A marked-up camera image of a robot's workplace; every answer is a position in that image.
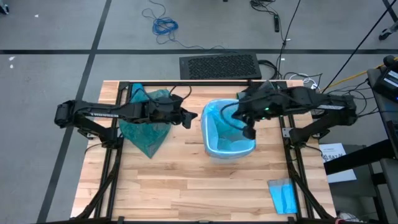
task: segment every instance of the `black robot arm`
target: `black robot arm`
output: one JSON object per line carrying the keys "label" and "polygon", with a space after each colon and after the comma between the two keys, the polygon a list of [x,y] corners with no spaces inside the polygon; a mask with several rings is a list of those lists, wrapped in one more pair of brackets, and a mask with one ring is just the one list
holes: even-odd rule
{"label": "black robot arm", "polygon": [[113,133],[114,130],[97,124],[87,116],[119,118],[134,124],[182,124],[189,129],[191,120],[198,115],[182,108],[182,101],[183,99],[177,95],[121,106],[70,100],[58,105],[54,122],[61,128],[74,126],[86,138],[89,134],[98,136],[103,147],[117,148],[118,139]]}
{"label": "black robot arm", "polygon": [[246,92],[239,99],[238,109],[232,118],[245,122],[243,134],[249,139],[255,139],[255,121],[303,114],[314,109],[325,110],[324,116],[304,128],[291,129],[289,134],[293,145],[306,142],[311,135],[333,126],[352,125],[357,119],[353,96],[316,93],[315,90],[303,86],[278,90],[270,83]]}

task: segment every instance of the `teal towel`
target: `teal towel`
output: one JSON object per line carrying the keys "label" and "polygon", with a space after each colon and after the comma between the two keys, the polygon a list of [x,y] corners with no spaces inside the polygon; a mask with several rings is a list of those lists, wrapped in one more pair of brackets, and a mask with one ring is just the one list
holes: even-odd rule
{"label": "teal towel", "polygon": [[[140,83],[133,84],[132,94],[137,89],[144,89]],[[157,90],[148,95],[152,99],[162,96],[169,96],[168,90]],[[131,103],[148,100],[148,97],[142,92],[138,91],[131,99]],[[119,120],[119,127],[123,136],[136,145],[147,157],[152,158],[164,139],[170,131],[171,124],[131,124],[123,120]]]}
{"label": "teal towel", "polygon": [[278,214],[297,212],[293,184],[290,179],[269,180],[268,186]]}

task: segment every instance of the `electrical cord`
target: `electrical cord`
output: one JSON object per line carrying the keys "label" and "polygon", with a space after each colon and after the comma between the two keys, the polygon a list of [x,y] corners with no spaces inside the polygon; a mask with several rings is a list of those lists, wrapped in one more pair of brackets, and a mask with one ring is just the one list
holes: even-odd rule
{"label": "electrical cord", "polygon": [[336,92],[336,91],[338,91],[338,92],[350,91],[350,90],[344,90],[344,89],[345,88],[351,88],[351,87],[354,87],[352,90],[368,90],[368,89],[371,89],[371,87],[358,89],[361,85],[363,85],[363,84],[365,84],[367,82],[368,82],[368,79],[365,79],[365,81],[361,82],[358,85],[351,85],[351,86],[346,86],[346,87],[343,87],[343,88],[340,88],[340,89],[337,89],[337,90],[332,90],[332,91],[327,92],[327,94],[330,94],[330,93],[333,93],[333,92]]}
{"label": "electrical cord", "polygon": [[[270,4],[273,3],[273,2],[275,2],[275,0],[250,0],[250,5],[256,11],[268,12],[270,15],[277,16],[279,18],[280,38],[284,42],[285,40],[284,40],[284,35],[283,35],[283,32],[282,32],[282,22],[280,21],[279,13],[273,7],[270,6]],[[256,7],[263,7],[265,10],[258,9]]]}
{"label": "electrical cord", "polygon": [[325,90],[327,88],[329,88],[329,86],[333,83],[333,81],[335,81],[335,79],[337,78],[337,76],[341,73],[341,71],[343,71],[343,69],[345,68],[345,66],[348,64],[348,62],[351,60],[351,58],[354,56],[354,54],[358,51],[358,49],[362,46],[362,44],[365,42],[365,40],[369,37],[369,35],[371,34],[371,32],[374,30],[374,28],[376,28],[376,26],[380,23],[380,21],[382,20],[382,18],[387,14],[387,12],[391,9],[391,7],[396,3],[397,0],[394,0],[390,6],[384,11],[384,13],[381,15],[381,17],[376,21],[376,23],[373,25],[373,27],[371,28],[371,30],[365,35],[365,38],[359,43],[359,45],[355,48],[354,52],[349,56],[349,58],[347,59],[347,61],[343,64],[343,66],[341,67],[341,69],[337,72],[337,74],[331,79],[331,81],[329,82],[329,84],[323,89],[322,93],[325,92]]}
{"label": "electrical cord", "polygon": [[370,213],[367,213],[367,214],[364,214],[364,215],[360,215],[360,216],[357,216],[357,217],[353,217],[353,218],[347,218],[347,219],[344,219],[345,221],[348,221],[348,220],[354,220],[354,219],[359,219],[359,218],[361,218],[361,217],[366,217],[366,216],[369,216],[369,215],[372,215],[372,214],[375,214],[375,213],[377,213],[377,212],[370,212]]}
{"label": "electrical cord", "polygon": [[282,43],[282,47],[280,48],[279,57],[277,58],[277,63],[276,63],[276,65],[277,65],[277,67],[278,67],[278,71],[280,71],[280,61],[282,60],[282,51],[283,51],[283,50],[285,49],[285,47],[286,47],[286,40],[287,40],[287,36],[288,36],[288,34],[289,34],[290,26],[291,26],[292,23],[293,23],[294,17],[296,16],[296,12],[297,12],[297,9],[299,8],[300,3],[301,3],[301,0],[298,0],[296,9],[295,9],[295,11],[294,11],[294,13],[293,13],[292,19],[290,20],[289,26],[288,26],[288,28],[287,28],[287,30],[286,30],[285,38],[284,38],[284,39],[282,38],[283,43]]}
{"label": "electrical cord", "polygon": [[[171,89],[170,95],[171,95],[171,92],[175,89],[175,87],[177,87],[177,86],[174,86],[174,87]],[[152,101],[153,103],[157,103],[157,104],[160,104],[160,105],[169,105],[169,104],[173,104],[173,103],[175,103],[175,102],[183,101],[183,100],[187,99],[187,98],[191,95],[191,93],[192,93],[192,87],[191,87],[190,85],[189,85],[188,87],[189,87],[189,93],[188,93],[185,97],[183,97],[181,100],[175,100],[175,101],[171,101],[171,102],[168,102],[168,103],[161,103],[161,102],[158,102],[156,99],[153,99],[152,97],[150,97],[149,94],[148,94],[144,89],[142,89],[142,88],[140,88],[140,89],[138,89],[138,90],[136,90],[136,91],[141,91],[141,92],[143,92],[143,93],[146,95],[146,97],[148,97],[148,99],[149,99],[150,101]]]}
{"label": "electrical cord", "polygon": [[323,158],[323,152],[322,152],[322,150],[320,150],[319,148],[309,146],[309,145],[307,145],[306,143],[304,143],[304,146],[305,146],[305,147],[309,147],[310,149],[315,149],[315,150],[317,150],[317,151],[320,151],[320,152],[321,152],[321,156],[322,156],[322,158]]}
{"label": "electrical cord", "polygon": [[[174,21],[172,18],[170,17],[164,17],[164,15],[166,14],[166,7],[161,4],[161,3],[157,3],[151,0],[148,0],[150,3],[152,4],[156,4],[158,6],[162,6],[163,8],[163,13],[159,16],[156,17],[153,10],[151,8],[146,8],[144,10],[141,11],[141,15],[145,18],[148,19],[152,19],[152,33],[154,33],[156,35],[156,42],[160,45],[162,44],[166,44],[167,42],[176,42],[178,44],[180,44],[182,47],[185,47],[186,49],[191,49],[191,48],[199,48],[199,49],[203,49],[206,50],[206,48],[200,46],[200,45],[193,45],[193,46],[187,46],[182,44],[179,40],[177,40],[175,38],[175,31],[178,29],[178,23],[176,21]],[[150,13],[152,15],[146,16],[144,13],[146,11],[150,11]],[[167,36],[167,40],[163,41],[163,42],[159,42],[159,37],[160,36]],[[235,51],[229,51],[227,49],[225,49],[223,46],[221,45],[216,45],[208,50],[213,50],[215,48],[221,48],[227,52],[235,52]]]}
{"label": "electrical cord", "polygon": [[367,115],[375,114],[375,113],[398,113],[398,111],[373,111],[373,112],[361,114],[358,116],[358,118],[362,118],[363,116],[367,116]]}
{"label": "electrical cord", "polygon": [[[384,64],[378,65],[378,66],[376,66],[376,67],[374,67],[374,68],[375,68],[375,69],[378,69],[378,68],[381,68],[382,66],[384,66]],[[354,79],[354,78],[360,77],[361,75],[364,75],[364,74],[366,74],[366,71],[359,72],[358,74],[352,75],[352,76],[350,76],[350,77],[344,78],[344,79],[342,79],[342,80],[340,80],[340,81],[338,81],[338,82],[336,82],[336,83],[331,84],[331,85],[329,86],[329,88],[331,88],[331,87],[333,87],[333,86],[337,86],[337,85],[339,85],[339,84],[341,84],[341,83],[343,83],[343,82],[345,82],[345,81],[352,80],[352,79]]]}
{"label": "electrical cord", "polygon": [[278,68],[270,61],[268,60],[258,60],[258,64],[259,65],[265,65],[268,66],[272,69],[274,69],[274,74],[270,77],[270,80],[276,80],[279,78],[279,76],[282,76],[279,72],[278,72]]}
{"label": "electrical cord", "polygon": [[235,102],[235,103],[230,103],[230,104],[227,104],[227,105],[223,106],[222,109],[220,110],[220,115],[221,115],[221,119],[222,119],[226,124],[228,124],[229,126],[231,126],[231,127],[234,128],[234,129],[243,131],[243,128],[240,128],[240,127],[238,127],[238,126],[236,126],[236,125],[230,123],[227,119],[225,119],[225,116],[224,116],[224,113],[223,113],[223,111],[224,111],[226,108],[228,108],[228,107],[230,107],[230,106],[238,105],[238,104],[239,104],[239,102]]}
{"label": "electrical cord", "polygon": [[94,145],[88,147],[88,148],[85,150],[85,154],[87,153],[87,151],[88,151],[89,149],[91,149],[91,148],[93,148],[93,147],[95,147],[95,146],[99,146],[99,145],[102,145],[102,142],[101,142],[101,143],[98,143],[98,144],[94,144]]}
{"label": "electrical cord", "polygon": [[[307,75],[307,74],[304,74],[304,73],[288,72],[288,73],[286,73],[286,74],[284,75],[284,79],[286,79],[286,76],[287,76],[288,74],[293,74],[292,76],[289,77],[289,80],[291,80],[291,79],[292,79],[293,77],[295,77],[295,76],[304,77],[304,79],[303,79],[303,82],[304,82],[304,83],[312,82],[312,83],[316,86],[317,89],[321,90],[321,89],[319,88],[319,83],[321,82],[321,77],[322,77],[322,75],[323,75],[322,73],[321,73],[321,74],[318,74],[318,75]],[[314,79],[312,79],[311,77],[319,77],[319,78],[318,78],[318,83],[316,83],[316,81],[315,81]]]}

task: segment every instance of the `butcher block tabletop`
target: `butcher block tabletop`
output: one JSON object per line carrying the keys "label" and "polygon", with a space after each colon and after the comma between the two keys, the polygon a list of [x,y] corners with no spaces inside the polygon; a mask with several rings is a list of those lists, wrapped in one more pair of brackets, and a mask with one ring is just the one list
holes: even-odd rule
{"label": "butcher block tabletop", "polygon": [[[303,85],[301,80],[286,82],[287,86]],[[98,102],[115,104],[118,86],[119,81],[104,81]],[[146,86],[145,90],[170,90],[172,87],[151,85]],[[268,180],[289,177],[278,119],[256,123],[256,150],[248,156],[220,161],[210,158],[205,152],[200,127],[203,108],[214,99],[236,98],[236,93],[245,88],[192,86],[192,94],[184,100],[182,107],[198,113],[198,117],[192,121],[190,129],[182,125],[172,126],[152,159],[125,139],[112,219],[124,216],[125,220],[144,221],[287,221],[288,216],[294,217],[294,214],[276,214],[267,184]],[[189,87],[178,86],[173,94],[184,97],[188,92]],[[309,113],[295,115],[294,120],[298,128],[313,122]],[[110,118],[96,118],[95,121],[105,127],[111,126]],[[99,139],[90,140],[87,147],[99,142]],[[310,139],[307,144],[319,147],[315,139]],[[87,151],[71,217],[82,212],[98,190],[105,153],[106,149],[101,146]],[[320,153],[303,148],[302,157],[308,188],[326,211],[336,216]],[[303,195],[301,191],[298,194],[301,211],[306,217]],[[109,188],[104,195],[102,217],[105,216],[108,199]]]}

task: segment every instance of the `blue cable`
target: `blue cable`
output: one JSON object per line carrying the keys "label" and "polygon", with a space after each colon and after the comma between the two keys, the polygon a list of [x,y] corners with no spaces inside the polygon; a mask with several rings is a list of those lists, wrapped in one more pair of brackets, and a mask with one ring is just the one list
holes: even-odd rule
{"label": "blue cable", "polygon": [[[156,5],[162,6],[163,10],[164,10],[163,13],[159,17],[155,16],[155,14],[154,14],[154,12],[153,12],[153,10],[151,8],[146,8],[146,9],[142,10],[142,12],[141,12],[142,16],[144,16],[145,18],[149,18],[149,19],[153,20],[152,32],[156,35],[156,42],[158,44],[166,44],[167,42],[171,41],[171,42],[176,42],[176,43],[180,44],[182,47],[185,47],[186,49],[191,49],[191,48],[197,47],[197,48],[206,50],[206,48],[204,48],[202,46],[199,46],[199,45],[186,46],[186,45],[183,45],[180,41],[178,41],[175,38],[175,31],[178,29],[178,23],[176,21],[174,21],[170,17],[164,17],[164,15],[166,14],[166,7],[163,4],[161,4],[161,3],[153,2],[151,0],[148,0],[148,1],[151,2],[152,4],[156,4]],[[149,15],[149,16],[144,15],[144,12],[146,10],[149,10],[150,13],[152,14],[152,16],[151,15]],[[159,37],[163,36],[163,35],[166,35],[169,39],[164,41],[164,42],[159,42]],[[229,51],[229,50],[225,49],[221,45],[216,45],[216,46],[214,46],[214,47],[212,47],[212,48],[210,48],[208,50],[212,50],[212,49],[215,49],[217,47],[220,47],[220,48],[226,50],[227,52],[232,52],[232,51]]]}

